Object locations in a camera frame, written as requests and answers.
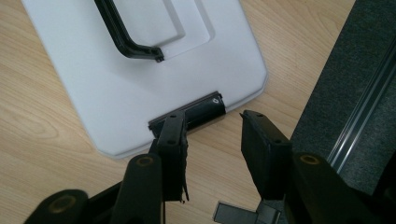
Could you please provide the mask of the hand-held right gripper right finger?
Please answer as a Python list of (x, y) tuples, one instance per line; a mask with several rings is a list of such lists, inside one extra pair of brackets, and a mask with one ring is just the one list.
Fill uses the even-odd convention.
[(282, 200), (291, 160), (291, 141), (264, 114), (245, 110), (241, 151), (264, 200)]

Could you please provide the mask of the white plastic lid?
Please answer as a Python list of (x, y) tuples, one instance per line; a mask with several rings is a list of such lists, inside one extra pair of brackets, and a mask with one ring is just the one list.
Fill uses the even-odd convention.
[(112, 158), (149, 147), (149, 122), (219, 92), (231, 111), (267, 70), (239, 0), (114, 0), (132, 40), (164, 59), (129, 59), (94, 0), (22, 0), (94, 146)]

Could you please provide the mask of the aluminium rail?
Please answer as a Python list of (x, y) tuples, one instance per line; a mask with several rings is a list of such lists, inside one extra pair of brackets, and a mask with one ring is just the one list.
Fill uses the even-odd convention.
[(395, 77), (396, 40), (390, 44), (384, 58), (370, 78), (328, 156), (327, 161), (337, 174), (340, 174), (346, 165), (367, 122)]

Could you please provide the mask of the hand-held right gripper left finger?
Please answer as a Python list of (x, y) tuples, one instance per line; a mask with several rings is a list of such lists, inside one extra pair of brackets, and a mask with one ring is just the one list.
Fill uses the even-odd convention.
[(164, 120), (157, 142), (157, 152), (163, 165), (163, 199), (166, 202), (182, 202), (183, 195), (189, 199), (187, 148), (185, 113), (177, 111)]

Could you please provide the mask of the black case latch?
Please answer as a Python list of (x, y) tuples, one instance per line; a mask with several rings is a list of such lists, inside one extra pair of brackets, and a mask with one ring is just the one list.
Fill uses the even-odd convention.
[(218, 91), (209, 93), (204, 97), (151, 120), (148, 123), (148, 128), (156, 138), (160, 136), (166, 119), (178, 112), (184, 113), (187, 130), (190, 131), (224, 116), (226, 109), (222, 95)]

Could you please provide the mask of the small grey metal bracket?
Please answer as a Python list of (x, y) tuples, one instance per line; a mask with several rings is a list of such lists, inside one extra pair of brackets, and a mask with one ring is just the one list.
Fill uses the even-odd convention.
[(219, 224), (277, 224), (281, 212), (261, 201), (255, 211), (218, 202), (213, 220)]

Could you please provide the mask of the dark grey felt partition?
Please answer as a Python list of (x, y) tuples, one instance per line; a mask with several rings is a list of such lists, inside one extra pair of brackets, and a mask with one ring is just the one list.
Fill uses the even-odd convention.
[[(356, 0), (292, 134), (294, 151), (328, 159), (394, 40), (396, 0)], [(396, 77), (339, 175), (350, 187), (372, 194), (395, 152)]]

